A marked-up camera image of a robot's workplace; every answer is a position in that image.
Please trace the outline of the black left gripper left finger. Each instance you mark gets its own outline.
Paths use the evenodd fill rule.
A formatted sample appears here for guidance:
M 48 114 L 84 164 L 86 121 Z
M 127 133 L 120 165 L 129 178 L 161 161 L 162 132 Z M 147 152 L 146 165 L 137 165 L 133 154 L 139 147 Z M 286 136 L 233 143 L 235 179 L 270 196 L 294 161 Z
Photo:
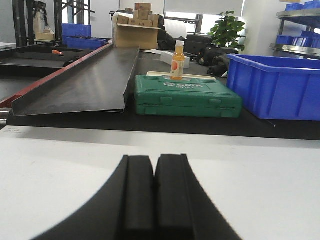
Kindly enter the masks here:
M 154 175 L 148 156 L 123 156 L 101 189 L 38 240 L 152 240 Z

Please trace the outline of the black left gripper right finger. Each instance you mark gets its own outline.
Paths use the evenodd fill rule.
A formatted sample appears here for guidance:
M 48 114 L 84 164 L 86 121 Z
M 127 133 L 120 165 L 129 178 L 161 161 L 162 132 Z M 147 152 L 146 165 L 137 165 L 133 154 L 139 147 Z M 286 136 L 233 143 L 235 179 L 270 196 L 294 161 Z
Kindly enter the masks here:
M 202 188 L 185 154 L 162 154 L 155 183 L 158 239 L 240 239 Z

